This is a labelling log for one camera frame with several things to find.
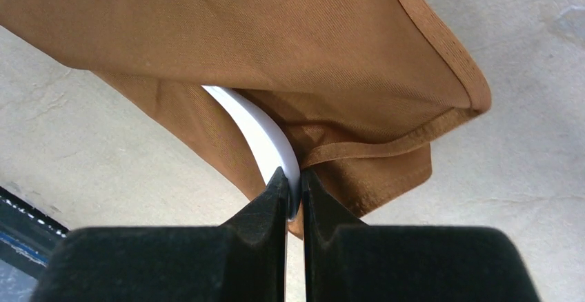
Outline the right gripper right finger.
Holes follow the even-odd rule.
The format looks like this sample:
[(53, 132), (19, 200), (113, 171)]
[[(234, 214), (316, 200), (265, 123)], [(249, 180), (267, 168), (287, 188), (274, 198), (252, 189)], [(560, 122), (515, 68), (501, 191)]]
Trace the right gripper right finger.
[(512, 241), (489, 227), (368, 225), (301, 175), (308, 301), (538, 301)]

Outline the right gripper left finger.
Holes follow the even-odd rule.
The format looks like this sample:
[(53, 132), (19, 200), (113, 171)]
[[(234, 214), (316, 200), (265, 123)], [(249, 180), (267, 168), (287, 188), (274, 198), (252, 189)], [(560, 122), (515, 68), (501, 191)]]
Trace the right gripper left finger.
[(288, 181), (218, 226), (93, 227), (56, 247), (33, 301), (283, 301)]

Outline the white ceramic spoon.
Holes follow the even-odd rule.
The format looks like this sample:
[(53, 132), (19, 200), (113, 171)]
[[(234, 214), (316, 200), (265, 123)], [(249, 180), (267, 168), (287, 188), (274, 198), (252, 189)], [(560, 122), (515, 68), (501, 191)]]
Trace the white ceramic spoon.
[(265, 183), (280, 168), (288, 180), (287, 216), (293, 221), (301, 203), (301, 170), (287, 136), (270, 116), (232, 89), (205, 85), (203, 89), (229, 114), (250, 148)]

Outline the orange cloth napkin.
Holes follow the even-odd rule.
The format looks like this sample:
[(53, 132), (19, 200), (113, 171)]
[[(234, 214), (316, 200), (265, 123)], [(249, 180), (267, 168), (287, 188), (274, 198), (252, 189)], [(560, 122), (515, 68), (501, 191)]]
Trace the orange cloth napkin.
[(422, 184), (430, 143), (491, 105), (424, 0), (1, 0), (1, 25), (95, 73), (253, 199), (252, 152), (204, 88), (235, 90), (359, 217)]

